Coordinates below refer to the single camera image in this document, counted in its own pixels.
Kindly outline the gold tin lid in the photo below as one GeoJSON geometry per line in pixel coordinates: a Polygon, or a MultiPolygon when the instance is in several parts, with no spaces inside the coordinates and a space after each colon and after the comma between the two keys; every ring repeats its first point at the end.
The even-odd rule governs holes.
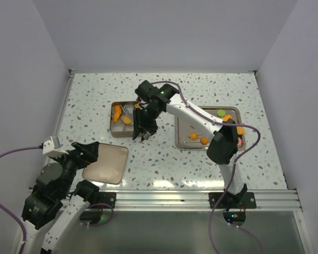
{"type": "Polygon", "coordinates": [[[128,148],[99,143],[98,160],[82,173],[86,180],[117,185],[121,182],[128,157],[128,148]]]}

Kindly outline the metal tongs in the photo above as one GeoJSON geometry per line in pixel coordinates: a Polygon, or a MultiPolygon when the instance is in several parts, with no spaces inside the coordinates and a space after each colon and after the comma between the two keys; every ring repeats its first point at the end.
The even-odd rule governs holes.
{"type": "Polygon", "coordinates": [[[150,137],[151,137],[151,134],[149,132],[145,132],[142,134],[141,141],[148,140],[150,137]]]}

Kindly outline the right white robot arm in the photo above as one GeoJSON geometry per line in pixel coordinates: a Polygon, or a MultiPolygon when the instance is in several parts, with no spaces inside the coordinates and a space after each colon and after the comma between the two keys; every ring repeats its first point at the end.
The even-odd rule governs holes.
{"type": "Polygon", "coordinates": [[[248,188],[236,166],[240,158],[236,122],[223,121],[189,102],[179,86],[164,84],[158,88],[146,80],[135,93],[140,106],[133,110],[133,139],[147,140],[153,136],[158,129],[156,120],[163,112],[185,121],[210,142],[206,154],[219,166],[225,184],[217,203],[223,202],[228,210],[240,207],[248,188]]]}

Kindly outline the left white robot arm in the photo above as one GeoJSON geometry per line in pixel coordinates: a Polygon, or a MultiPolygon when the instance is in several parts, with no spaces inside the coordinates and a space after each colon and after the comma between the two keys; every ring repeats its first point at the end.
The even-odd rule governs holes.
{"type": "Polygon", "coordinates": [[[42,152],[53,160],[44,166],[22,211],[25,226],[20,253],[56,253],[62,238],[86,208],[98,205],[99,188],[88,180],[79,182],[61,213],[62,201],[80,169],[97,162],[99,142],[73,142],[72,150],[60,147],[57,137],[42,144],[42,152]]]}

